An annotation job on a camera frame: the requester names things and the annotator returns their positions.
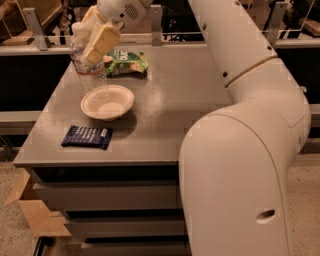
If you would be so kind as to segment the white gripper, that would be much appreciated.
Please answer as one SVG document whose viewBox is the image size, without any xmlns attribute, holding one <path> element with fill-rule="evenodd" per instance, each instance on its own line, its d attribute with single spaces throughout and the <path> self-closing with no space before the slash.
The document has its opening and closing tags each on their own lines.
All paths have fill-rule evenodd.
<svg viewBox="0 0 320 256">
<path fill-rule="evenodd" d="M 104 24 L 104 18 L 120 29 L 130 31 L 145 17 L 152 2 L 153 0 L 97 0 L 97 6 L 91 6 L 81 21 L 86 30 L 93 29 L 81 62 L 96 65 L 119 43 L 120 31 L 111 23 Z"/>
</svg>

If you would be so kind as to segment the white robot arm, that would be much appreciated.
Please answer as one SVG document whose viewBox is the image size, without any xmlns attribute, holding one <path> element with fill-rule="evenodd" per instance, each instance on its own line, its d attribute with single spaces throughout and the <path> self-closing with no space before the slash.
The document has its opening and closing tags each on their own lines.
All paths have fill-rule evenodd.
<svg viewBox="0 0 320 256">
<path fill-rule="evenodd" d="M 293 256 L 287 173 L 311 128 L 304 93 L 239 0 L 188 0 L 231 105 L 180 149 L 192 256 Z"/>
</svg>

